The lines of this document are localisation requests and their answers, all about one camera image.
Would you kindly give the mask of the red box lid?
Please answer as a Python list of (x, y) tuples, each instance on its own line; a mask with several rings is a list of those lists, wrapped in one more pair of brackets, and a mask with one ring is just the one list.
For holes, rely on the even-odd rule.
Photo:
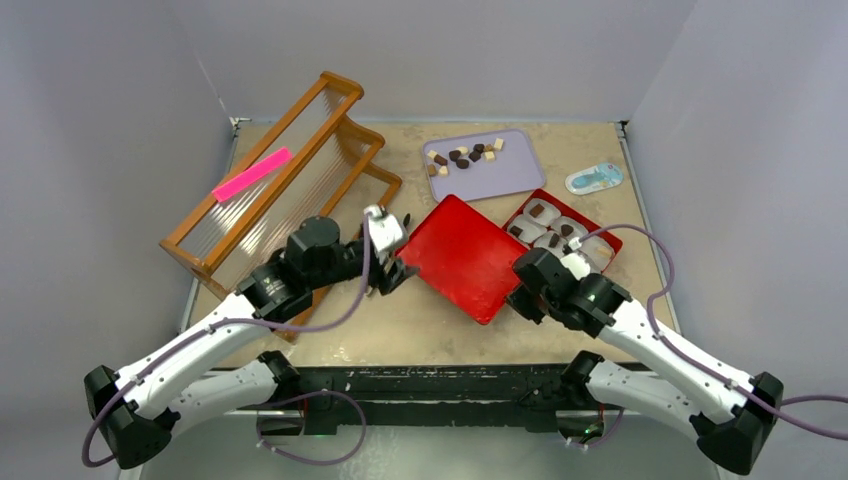
[(399, 257), (480, 325), (519, 284), (513, 263), (527, 248), (467, 202), (446, 196), (410, 234)]

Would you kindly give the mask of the brown square chocolate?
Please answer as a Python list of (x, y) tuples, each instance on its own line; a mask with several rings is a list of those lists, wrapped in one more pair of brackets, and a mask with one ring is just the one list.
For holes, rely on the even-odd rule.
[(528, 212), (533, 218), (538, 218), (545, 211), (545, 207), (541, 204), (534, 205)]

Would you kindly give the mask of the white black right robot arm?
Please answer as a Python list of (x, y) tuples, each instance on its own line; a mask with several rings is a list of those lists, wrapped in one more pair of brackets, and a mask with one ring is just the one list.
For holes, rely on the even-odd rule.
[(748, 475), (772, 432), (784, 385), (711, 356), (657, 322), (623, 287), (591, 270), (576, 253), (558, 258), (534, 248), (512, 266), (519, 285), (506, 302), (522, 317), (549, 317), (567, 329), (612, 345), (652, 371), (637, 374), (589, 351), (562, 375), (564, 399), (592, 400), (651, 417), (695, 442), (713, 463)]

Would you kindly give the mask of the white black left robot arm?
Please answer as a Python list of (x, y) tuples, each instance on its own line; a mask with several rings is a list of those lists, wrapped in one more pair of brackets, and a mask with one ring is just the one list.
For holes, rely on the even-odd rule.
[(85, 376), (93, 423), (84, 447), (101, 436), (109, 460), (129, 470), (157, 456), (176, 436), (230, 411), (306, 408), (311, 395), (282, 353), (264, 352), (226, 374), (211, 376), (210, 370), (259, 338), (294, 331), (295, 318), (313, 306), (323, 288), (354, 280), (359, 298), (371, 290), (393, 292), (416, 274), (397, 257), (409, 238), (407, 225), (372, 205), (363, 213), (360, 235), (343, 242), (335, 220), (305, 219), (197, 324), (130, 365), (98, 366)]

